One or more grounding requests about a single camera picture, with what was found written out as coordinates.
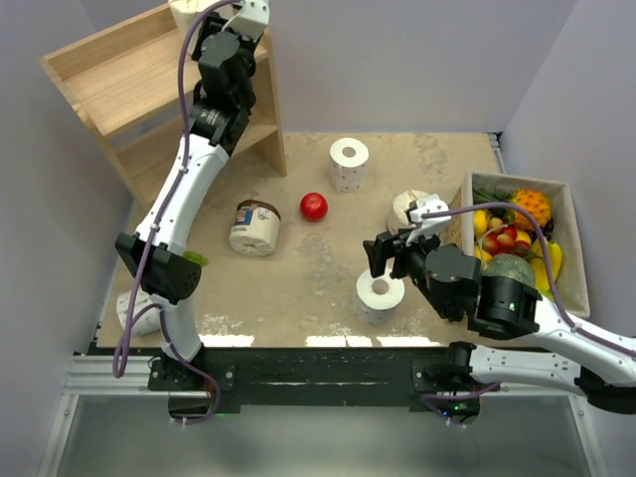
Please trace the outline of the paper roll cartoon label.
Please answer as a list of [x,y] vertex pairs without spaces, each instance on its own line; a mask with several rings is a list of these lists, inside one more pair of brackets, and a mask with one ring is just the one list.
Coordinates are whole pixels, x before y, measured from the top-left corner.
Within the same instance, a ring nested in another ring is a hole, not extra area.
[[413,228],[413,224],[408,221],[407,209],[412,202],[425,198],[428,193],[408,189],[394,197],[391,208],[387,217],[387,229],[392,234],[397,234],[400,230],[408,230]]

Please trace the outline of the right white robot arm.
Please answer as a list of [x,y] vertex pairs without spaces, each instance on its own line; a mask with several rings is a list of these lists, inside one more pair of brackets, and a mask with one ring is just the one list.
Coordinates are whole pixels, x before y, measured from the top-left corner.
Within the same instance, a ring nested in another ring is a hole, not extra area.
[[451,343],[443,361],[422,371],[438,398],[459,400],[468,390],[519,383],[583,396],[605,411],[634,413],[634,339],[560,313],[532,286],[482,270],[477,258],[438,238],[409,244],[405,235],[382,233],[363,248],[372,277],[383,275],[391,260],[391,276],[409,278],[441,318],[465,321],[483,338],[524,345],[519,351]]

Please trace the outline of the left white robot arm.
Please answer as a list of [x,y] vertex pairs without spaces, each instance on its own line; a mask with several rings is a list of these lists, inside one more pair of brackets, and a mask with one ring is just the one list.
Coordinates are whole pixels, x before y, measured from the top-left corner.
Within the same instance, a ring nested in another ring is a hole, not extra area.
[[170,376],[184,390],[204,382],[206,366],[195,359],[202,342],[191,300],[202,268],[183,253],[204,197],[248,126],[254,52],[269,23],[264,1],[245,3],[228,20],[216,10],[211,6],[193,21],[179,54],[183,135],[171,170],[135,232],[115,242],[134,277],[130,294],[144,291],[159,312],[163,351],[176,360]]

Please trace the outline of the paper roll plain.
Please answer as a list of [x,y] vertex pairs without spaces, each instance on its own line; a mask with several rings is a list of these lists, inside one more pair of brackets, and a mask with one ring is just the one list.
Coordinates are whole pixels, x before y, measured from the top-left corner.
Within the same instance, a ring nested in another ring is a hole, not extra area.
[[197,16],[214,3],[214,0],[169,0],[168,6],[178,30],[186,33]]

